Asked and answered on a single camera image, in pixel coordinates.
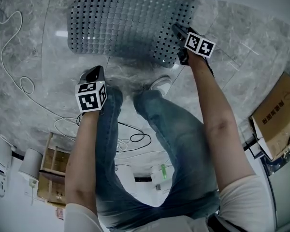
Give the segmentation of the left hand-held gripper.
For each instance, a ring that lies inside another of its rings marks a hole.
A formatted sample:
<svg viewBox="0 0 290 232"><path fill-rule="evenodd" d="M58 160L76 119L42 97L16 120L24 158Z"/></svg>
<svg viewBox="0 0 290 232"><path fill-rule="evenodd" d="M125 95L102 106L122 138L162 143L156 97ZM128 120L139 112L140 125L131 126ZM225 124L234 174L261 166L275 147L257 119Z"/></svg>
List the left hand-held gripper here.
<svg viewBox="0 0 290 232"><path fill-rule="evenodd" d="M76 101L81 113L100 111L107 100L103 66L95 66L82 73L75 86Z"/></svg>

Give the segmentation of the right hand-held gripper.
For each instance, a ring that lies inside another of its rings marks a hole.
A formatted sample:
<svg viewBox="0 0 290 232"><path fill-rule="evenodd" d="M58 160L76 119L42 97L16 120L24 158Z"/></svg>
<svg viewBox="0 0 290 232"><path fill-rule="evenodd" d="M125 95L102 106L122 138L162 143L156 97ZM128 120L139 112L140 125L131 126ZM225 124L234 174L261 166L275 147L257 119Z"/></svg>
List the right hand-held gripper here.
<svg viewBox="0 0 290 232"><path fill-rule="evenodd" d="M199 36L191 27L186 28L180 24L173 24L172 30L181 42L180 51L178 52L181 65L188 65L188 51L203 57L205 62L211 57L216 46L214 42Z"/></svg>

